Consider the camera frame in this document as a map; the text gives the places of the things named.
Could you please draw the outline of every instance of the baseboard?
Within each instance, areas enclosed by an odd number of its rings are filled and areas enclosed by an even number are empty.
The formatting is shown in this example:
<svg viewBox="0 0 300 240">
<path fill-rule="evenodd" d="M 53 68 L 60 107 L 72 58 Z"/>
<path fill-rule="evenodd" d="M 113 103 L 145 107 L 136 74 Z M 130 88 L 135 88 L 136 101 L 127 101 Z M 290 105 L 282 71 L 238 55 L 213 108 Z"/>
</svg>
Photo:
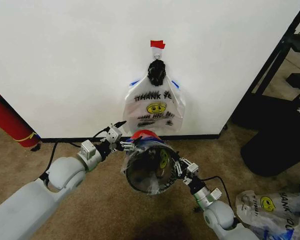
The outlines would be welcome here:
<svg viewBox="0 0 300 240">
<path fill-rule="evenodd" d="M 202 134 L 202 135 L 168 135 L 160 136 L 162 140 L 198 140 L 198 139 L 218 139 L 219 134 Z M 93 140 L 96 142 L 101 140 L 103 137 L 95 137 Z M 129 139 L 129 136 L 123 136 L 121 139 L 123 141 Z M 60 143 L 81 143 L 89 137 L 71 137 L 71 138 L 41 138 L 43 143 L 55 143 L 57 140 Z"/>
</svg>

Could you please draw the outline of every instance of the black clip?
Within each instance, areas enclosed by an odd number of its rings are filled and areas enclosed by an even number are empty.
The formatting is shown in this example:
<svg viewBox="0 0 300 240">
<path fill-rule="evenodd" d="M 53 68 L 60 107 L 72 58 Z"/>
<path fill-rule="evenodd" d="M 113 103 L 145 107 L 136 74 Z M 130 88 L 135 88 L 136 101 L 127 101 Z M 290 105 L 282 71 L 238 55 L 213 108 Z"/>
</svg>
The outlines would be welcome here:
<svg viewBox="0 0 300 240">
<path fill-rule="evenodd" d="M 156 87 L 163 84 L 163 80 L 166 77 L 166 65 L 162 60 L 154 60 L 150 63 L 148 68 L 148 78 L 152 85 Z"/>
</svg>

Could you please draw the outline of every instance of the metal bracket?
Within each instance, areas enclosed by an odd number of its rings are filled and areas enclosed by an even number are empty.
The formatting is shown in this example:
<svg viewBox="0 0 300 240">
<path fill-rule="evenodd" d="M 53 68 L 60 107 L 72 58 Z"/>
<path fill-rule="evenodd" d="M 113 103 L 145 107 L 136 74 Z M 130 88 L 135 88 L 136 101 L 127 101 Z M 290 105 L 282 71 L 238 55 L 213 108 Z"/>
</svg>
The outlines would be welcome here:
<svg viewBox="0 0 300 240">
<path fill-rule="evenodd" d="M 130 151 L 136 148 L 133 142 L 121 141 L 120 142 L 123 151 Z"/>
</svg>

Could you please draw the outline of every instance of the black cable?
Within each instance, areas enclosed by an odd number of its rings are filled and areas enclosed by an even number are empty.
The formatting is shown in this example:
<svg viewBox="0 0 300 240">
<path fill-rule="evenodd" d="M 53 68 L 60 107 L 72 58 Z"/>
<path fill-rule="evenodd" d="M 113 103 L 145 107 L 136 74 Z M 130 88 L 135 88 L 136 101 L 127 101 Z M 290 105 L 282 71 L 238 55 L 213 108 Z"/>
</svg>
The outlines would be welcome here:
<svg viewBox="0 0 300 240">
<path fill-rule="evenodd" d="M 46 167 L 46 169 L 44 170 L 44 172 L 39 176 L 39 178 L 42 181 L 44 181 L 45 184 L 47 184 L 47 185 L 48 185 L 48 182 L 49 182 L 49 178 L 48 178 L 48 174 L 46 173 L 46 171 L 51 166 L 51 163 L 52 163 L 52 160 L 54 159 L 55 151 L 56 151 L 56 148 L 57 148 L 57 145 L 58 145 L 59 141 L 60 141 L 60 139 L 57 139 L 56 142 L 54 143 L 53 149 L 52 149 L 52 152 L 51 152 L 51 156 L 50 156 L 50 160 L 49 160 L 49 163 L 48 163 L 48 166 Z"/>
<path fill-rule="evenodd" d="M 76 148 L 81 148 L 81 146 L 79 146 L 79 145 L 77 145 L 77 144 L 74 144 L 74 143 L 72 143 L 72 142 L 68 142 L 68 143 L 69 143 L 70 145 L 76 147 Z"/>
<path fill-rule="evenodd" d="M 90 138 L 90 142 L 95 142 L 94 138 L 96 136 L 98 136 L 99 134 L 103 133 L 103 132 L 108 132 L 110 130 L 110 127 L 106 127 L 104 129 L 102 129 L 101 131 L 97 132 L 93 137 Z"/>
<path fill-rule="evenodd" d="M 228 190 L 226 188 L 226 184 L 222 180 L 221 177 L 219 177 L 219 176 L 211 176 L 211 177 L 207 177 L 207 178 L 202 179 L 202 181 L 209 181 L 209 180 L 212 180 L 212 179 L 219 179 L 221 181 L 221 183 L 223 185 L 223 188 L 224 188 L 224 191 L 225 191 L 225 194 L 226 194 L 226 198 L 228 199 L 228 204 L 229 204 L 230 208 L 232 208 L 230 197 L 229 197 L 229 193 L 228 193 Z"/>
<path fill-rule="evenodd" d="M 50 166 L 51 166 L 51 163 L 52 163 L 52 160 L 54 159 L 54 155 L 55 155 L 55 151 L 56 151 L 58 143 L 59 143 L 59 139 L 53 145 L 53 149 L 52 149 L 51 156 L 50 156 L 50 161 L 48 163 L 48 166 L 44 170 L 44 172 L 46 172 L 50 168 Z"/>
</svg>

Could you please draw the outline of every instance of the red tape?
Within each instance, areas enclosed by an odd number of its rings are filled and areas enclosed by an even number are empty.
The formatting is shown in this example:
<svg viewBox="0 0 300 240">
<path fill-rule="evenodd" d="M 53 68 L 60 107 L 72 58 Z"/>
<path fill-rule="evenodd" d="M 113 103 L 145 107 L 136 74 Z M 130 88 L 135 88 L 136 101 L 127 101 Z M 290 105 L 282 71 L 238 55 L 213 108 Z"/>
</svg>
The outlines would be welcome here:
<svg viewBox="0 0 300 240">
<path fill-rule="evenodd" d="M 158 49 L 165 49 L 165 43 L 163 40 L 160 40 L 160 41 L 154 41 L 154 40 L 151 40 L 150 41 L 150 47 L 155 47 L 155 48 L 158 48 Z"/>
</svg>

